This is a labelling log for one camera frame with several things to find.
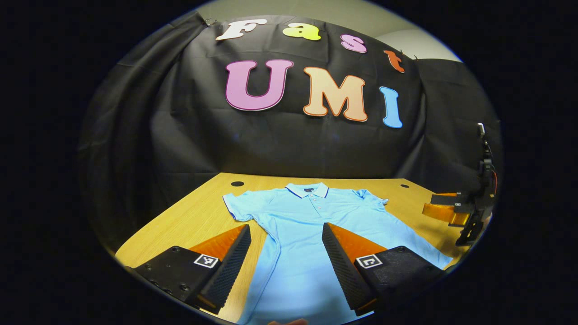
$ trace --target black cloth backdrop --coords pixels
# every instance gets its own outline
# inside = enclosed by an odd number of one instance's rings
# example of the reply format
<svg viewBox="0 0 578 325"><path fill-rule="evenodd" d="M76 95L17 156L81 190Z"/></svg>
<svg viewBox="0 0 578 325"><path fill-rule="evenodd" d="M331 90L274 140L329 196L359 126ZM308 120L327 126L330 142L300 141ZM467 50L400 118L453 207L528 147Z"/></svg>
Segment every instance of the black cloth backdrop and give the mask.
<svg viewBox="0 0 578 325"><path fill-rule="evenodd" d="M216 41L227 22L206 25L189 12L138 44L96 90L79 144L80 181L101 241L116 251L132 234L219 172L312 178L406 178L436 193L476 190L486 126L498 177L502 174L499 120L475 77L461 62L412 60L369 36L293 16L267 19L236 39ZM319 28L321 39L285 36L290 23ZM366 53L341 45L361 38ZM402 59L405 73L384 50ZM268 60L291 60L282 100L245 112L225 99L225 66L258 63L248 92L267 92ZM330 112L304 114L309 102L305 67L326 69L337 85L347 75L365 81L366 122ZM379 87L398 92L402 128L383 124Z"/></svg>

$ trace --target polo shirt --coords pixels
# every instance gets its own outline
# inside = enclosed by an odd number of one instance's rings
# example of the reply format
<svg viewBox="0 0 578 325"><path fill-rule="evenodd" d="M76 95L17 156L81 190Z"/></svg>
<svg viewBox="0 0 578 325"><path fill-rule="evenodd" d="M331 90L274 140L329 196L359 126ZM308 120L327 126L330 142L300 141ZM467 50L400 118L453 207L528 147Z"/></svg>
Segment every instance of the polo shirt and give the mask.
<svg viewBox="0 0 578 325"><path fill-rule="evenodd" d="M310 325L343 324L363 316L349 309L323 245L325 222L385 248L406 246L444 268L451 258L385 210L388 199L368 190L323 183L223 196L236 221L255 220L268 234L239 324L281 324L305 318Z"/></svg>

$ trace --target table surface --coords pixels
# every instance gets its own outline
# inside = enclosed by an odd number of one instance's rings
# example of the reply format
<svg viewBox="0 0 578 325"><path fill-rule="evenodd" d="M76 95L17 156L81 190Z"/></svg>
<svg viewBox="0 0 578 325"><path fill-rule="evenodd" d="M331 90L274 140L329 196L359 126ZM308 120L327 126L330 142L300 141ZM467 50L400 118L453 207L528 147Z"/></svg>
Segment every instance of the table surface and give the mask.
<svg viewBox="0 0 578 325"><path fill-rule="evenodd" d="M237 181L244 185L231 185ZM289 183L304 185L320 182L337 189L367 189L380 198L388 198L389 202L385 206L388 212L443 254L453 258L447 267L457 263L468 249L455 246L463 228L449 227L443 221L421 214L424 203L429 203L434 193L405 179L320 179L220 173L141 228L119 248L116 257L123 265L135 268L171 246L190 248L222 232L248 224L251 229L251 245L243 266L225 306L218 315L211 314L236 322L243 311L267 233L254 220L245 223L235 221L223 203L222 196L229 193L241 195L245 191L282 189Z"/></svg>

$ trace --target pink letter u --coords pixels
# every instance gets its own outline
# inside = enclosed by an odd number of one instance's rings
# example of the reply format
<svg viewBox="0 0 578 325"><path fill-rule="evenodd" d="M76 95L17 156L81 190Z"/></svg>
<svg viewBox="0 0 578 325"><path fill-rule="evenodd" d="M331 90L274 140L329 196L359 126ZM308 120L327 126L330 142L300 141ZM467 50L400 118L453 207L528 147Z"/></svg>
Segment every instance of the pink letter u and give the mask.
<svg viewBox="0 0 578 325"><path fill-rule="evenodd" d="M271 69L269 89L261 96L252 96L247 92L249 73L257 66L255 61L237 61L227 65L229 78L225 96L227 102L240 110L264 110L271 108L283 97L287 69L293 67L289 60L269 60L265 64Z"/></svg>

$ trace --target shirt sleeve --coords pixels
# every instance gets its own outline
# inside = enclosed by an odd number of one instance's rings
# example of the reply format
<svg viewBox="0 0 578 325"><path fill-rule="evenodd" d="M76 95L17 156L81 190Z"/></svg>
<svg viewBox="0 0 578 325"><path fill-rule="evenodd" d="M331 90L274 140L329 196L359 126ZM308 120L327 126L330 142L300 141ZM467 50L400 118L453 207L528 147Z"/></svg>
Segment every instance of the shirt sleeve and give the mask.
<svg viewBox="0 0 578 325"><path fill-rule="evenodd" d="M263 211L269 205L275 194L271 191L246 191L245 193L234 196L227 194L223 196L223 201L229 210L233 219L237 221L249 221L254 216Z"/></svg>
<svg viewBox="0 0 578 325"><path fill-rule="evenodd" d="M371 194L370 191L362 189L362 190L358 190L355 192L357 194L357 196L359 196L365 203L367 204L381 204L384 205L386 204L390 199L386 198L380 198L377 197L373 194Z"/></svg>

